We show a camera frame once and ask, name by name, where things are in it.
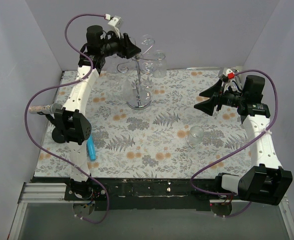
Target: table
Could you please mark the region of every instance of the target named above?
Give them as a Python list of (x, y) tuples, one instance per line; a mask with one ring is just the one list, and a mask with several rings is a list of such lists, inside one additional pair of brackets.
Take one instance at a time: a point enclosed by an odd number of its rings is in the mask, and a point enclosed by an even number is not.
[[(121, 84), (115, 86), (101, 73), (91, 91), (86, 118), (92, 124), (97, 159), (88, 166), (98, 178), (190, 178), (196, 171), (247, 143), (245, 130), (235, 108), (223, 106), (213, 116), (193, 108), (206, 100), (199, 93), (217, 82), (219, 70), (169, 70), (165, 78), (152, 78), (155, 84), (152, 104), (133, 110), (121, 100)], [(62, 84), (74, 81), (76, 71), (65, 71)], [(134, 72), (129, 80), (135, 79)], [(56, 102), (65, 103), (72, 86), (60, 88)], [(190, 148), (186, 136), (192, 126), (205, 131), (202, 143)], [(55, 143), (48, 124), (42, 146), (67, 159), (66, 144)], [(250, 169), (246, 149), (212, 166), (199, 178), (218, 173), (243, 175)], [(68, 177), (71, 166), (43, 151), (35, 177)]]

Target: white panel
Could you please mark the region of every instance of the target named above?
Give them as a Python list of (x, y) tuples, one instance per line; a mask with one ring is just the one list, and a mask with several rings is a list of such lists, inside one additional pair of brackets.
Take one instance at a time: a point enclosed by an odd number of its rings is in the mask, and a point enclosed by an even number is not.
[[(252, 49), (244, 69), (259, 69), (274, 80), (279, 99), (279, 115), (272, 127), (272, 139), (279, 161), (292, 171), (287, 192), (294, 219), (294, 0), (281, 0)], [(273, 93), (266, 84), (263, 102), (274, 109)]]
[[(279, 0), (26, 0), (63, 70), (79, 56), (64, 40), (66, 23), (81, 13), (122, 17), (122, 33), (136, 40), (151, 34), (167, 53), (169, 68), (243, 65)], [(97, 17), (77, 19), (70, 40), (80, 48)]]
[[(30, 97), (57, 84), (61, 69), (24, 0), (0, 0), (0, 239), (7, 239), (23, 182), (33, 175), (39, 149), (24, 127)], [(54, 91), (37, 104), (52, 102)], [(32, 116), (41, 142), (46, 119)]]

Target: blue marker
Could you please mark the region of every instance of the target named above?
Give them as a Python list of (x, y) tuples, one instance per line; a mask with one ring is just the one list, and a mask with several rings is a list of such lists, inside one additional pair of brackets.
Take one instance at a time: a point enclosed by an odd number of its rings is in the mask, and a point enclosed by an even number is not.
[(96, 160), (96, 151), (95, 151), (95, 146), (93, 144), (92, 134), (90, 135), (90, 137), (87, 140), (87, 149), (88, 149), (88, 153), (90, 156), (90, 160), (95, 161)]

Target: metal base plate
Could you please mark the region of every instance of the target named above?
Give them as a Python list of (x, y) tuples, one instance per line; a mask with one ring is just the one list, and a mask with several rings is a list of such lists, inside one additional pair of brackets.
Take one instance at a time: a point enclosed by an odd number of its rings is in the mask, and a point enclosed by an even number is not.
[(143, 110), (150, 106), (151, 104), (151, 93), (146, 90), (139, 91), (140, 98), (138, 98), (137, 90), (133, 89), (133, 93), (136, 98), (132, 99), (131, 101), (128, 101), (127, 104), (129, 107), (131, 107), (134, 110)]

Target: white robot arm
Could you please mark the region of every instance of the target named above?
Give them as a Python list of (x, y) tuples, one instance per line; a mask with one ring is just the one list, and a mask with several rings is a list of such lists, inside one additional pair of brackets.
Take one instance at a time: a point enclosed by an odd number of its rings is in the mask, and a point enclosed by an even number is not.
[[(63, 108), (55, 110), (55, 118), (50, 119), (55, 125), (52, 132), (53, 140), (57, 143), (66, 142), (70, 149), (70, 161), (88, 175), (90, 171), (87, 165), (86, 142), (91, 134), (91, 124), (85, 118), (85, 109), (94, 82), (99, 77), (106, 57), (117, 54), (121, 58), (130, 59), (141, 52), (140, 48), (131, 43), (128, 34), (120, 35), (119, 27), (122, 24), (120, 17), (110, 17), (107, 14), (106, 19), (110, 20), (108, 25), (112, 30), (103, 37), (104, 31), (101, 26), (88, 27), (87, 43), (81, 49), (81, 52), (92, 60), (94, 69), (86, 79), (72, 88)], [(91, 64), (81, 55), (78, 66), (77, 79), (79, 80), (90, 71)], [(87, 176), (73, 167), (70, 177), (73, 192), (80, 196), (83, 196), (82, 193), (89, 192), (87, 189), (89, 185), (86, 184)]]
[[(80, 78), (81, 76), (86, 75), (89, 72), (89, 70), (90, 70), (89, 66), (79, 67), (77, 77)], [(82, 113), (82, 115), (85, 116), (88, 98), (89, 98), (91, 89), (93, 88), (93, 84), (98, 79), (98, 77), (99, 77), (99, 73), (97, 69), (95, 68), (86, 79), (76, 84), (72, 88), (72, 91), (68, 97), (68, 100), (63, 105), (63, 108), (71, 112), (75, 112), (78, 110), (79, 113)], [(84, 140), (81, 145), (79, 145), (77, 142), (74, 142), (74, 141), (70, 141), (67, 144), (68, 144), (68, 148), (70, 149), (71, 162), (74, 163), (79, 168), (81, 168), (84, 172), (86, 172), (89, 175), (90, 171), (87, 164), (87, 140)], [(87, 176), (79, 172), (75, 167), (72, 168), (70, 177), (71, 179), (74, 179), (74, 181), (77, 181), (77, 182), (86, 181), (88, 179)]]
[(220, 173), (216, 177), (220, 186), (218, 191), (224, 193), (228, 190), (238, 194), (244, 201), (278, 205), (292, 182), (292, 174), (282, 168), (273, 147), (271, 133), (266, 131), (270, 113), (268, 106), (261, 103), (264, 78), (248, 75), (240, 91), (239, 87), (238, 91), (232, 89), (233, 79), (232, 70), (222, 70), (219, 81), (199, 94), (210, 99), (194, 107), (211, 116), (215, 106), (217, 111), (222, 105), (237, 108), (250, 141), (262, 132), (266, 133), (250, 145), (251, 169), (244, 176)]

